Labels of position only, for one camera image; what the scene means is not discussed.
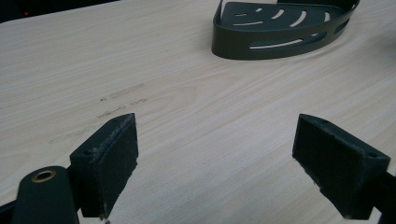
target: hole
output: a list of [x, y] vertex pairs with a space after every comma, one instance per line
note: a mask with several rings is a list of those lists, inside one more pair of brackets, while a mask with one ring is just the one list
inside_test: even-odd
[[339, 25], [339, 26], [335, 29], [334, 34], [336, 35], [336, 34], [338, 34], [338, 32], [342, 31], [342, 30], [347, 26], [347, 23], [348, 23], [348, 22], [349, 22], [349, 20], [347, 20], [347, 21], [345, 21], [344, 23], [342, 23], [341, 25]]
[[297, 21], [295, 21], [293, 24], [291, 24], [290, 27], [294, 27], [294, 26], [300, 24], [305, 19], [305, 17], [306, 17], [306, 11], [304, 10], [301, 12], [300, 18]]
[[246, 22], [246, 23], [236, 23], [234, 25], [256, 25], [256, 24], [261, 24], [264, 21], [254, 21], [254, 22]]
[[326, 11], [324, 12], [324, 21], [329, 21], [330, 20], [330, 12]]
[[285, 10], [283, 10], [283, 9], [280, 9], [277, 13], [276, 13], [276, 15], [273, 17], [273, 18], [271, 18], [271, 19], [276, 19], [276, 18], [278, 18], [278, 17], [280, 17], [282, 14], [283, 14], [283, 12], [285, 12]]
[[302, 39], [296, 39], [290, 42], [285, 42], [281, 44], [275, 44], [275, 45], [264, 45], [264, 46], [250, 46], [250, 49], [273, 49], [273, 48], [279, 48], [279, 47], [284, 47], [292, 44], [297, 44], [299, 42], [302, 42]]
[[371, 158], [376, 158], [376, 154], [374, 152], [369, 152], [367, 155]]
[[54, 170], [42, 171], [36, 174], [35, 176], [33, 176], [32, 181], [35, 183], [42, 183], [49, 179], [52, 179], [55, 175], [56, 175], [56, 171]]

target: black clamp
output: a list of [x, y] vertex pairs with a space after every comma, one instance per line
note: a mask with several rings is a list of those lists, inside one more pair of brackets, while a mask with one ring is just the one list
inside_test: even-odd
[[84, 217], [108, 218], [137, 165], [134, 114], [111, 119], [71, 155], [71, 165], [27, 175], [17, 200], [0, 207], [0, 223], [73, 224]]
[[368, 219], [375, 206], [379, 223], [396, 223], [396, 177], [384, 153], [325, 119], [300, 115], [292, 156], [344, 218]]

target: wood grain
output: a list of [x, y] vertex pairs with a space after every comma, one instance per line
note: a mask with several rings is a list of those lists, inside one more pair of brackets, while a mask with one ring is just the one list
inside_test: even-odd
[[306, 113], [396, 158], [396, 5], [361, 1], [323, 49], [240, 62], [210, 51], [217, 4], [121, 1], [1, 24], [0, 204], [135, 112], [139, 164], [111, 223], [376, 223], [377, 211], [343, 220], [291, 148]]

